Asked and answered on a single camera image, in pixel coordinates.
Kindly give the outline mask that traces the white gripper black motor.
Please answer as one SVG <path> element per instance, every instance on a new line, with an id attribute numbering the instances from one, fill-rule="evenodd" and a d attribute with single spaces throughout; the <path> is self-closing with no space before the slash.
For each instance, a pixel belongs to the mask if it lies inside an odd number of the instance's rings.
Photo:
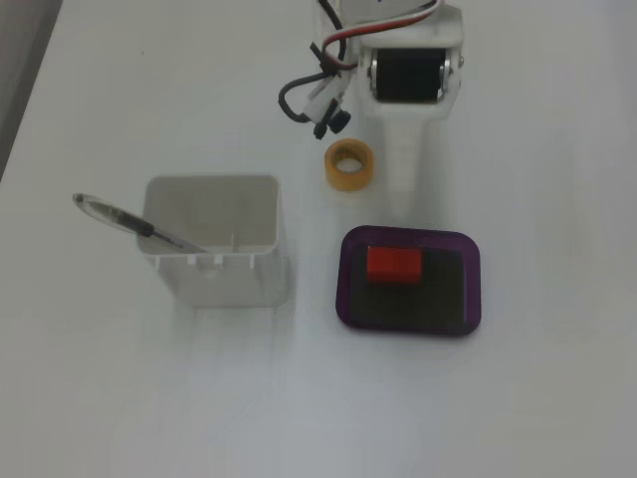
<path id="1" fill-rule="evenodd" d="M 389 210 L 406 218 L 421 168 L 424 122 L 446 117 L 459 94 L 462 11 L 446 3 L 414 25 L 358 38 L 357 93 L 383 126 Z"/>

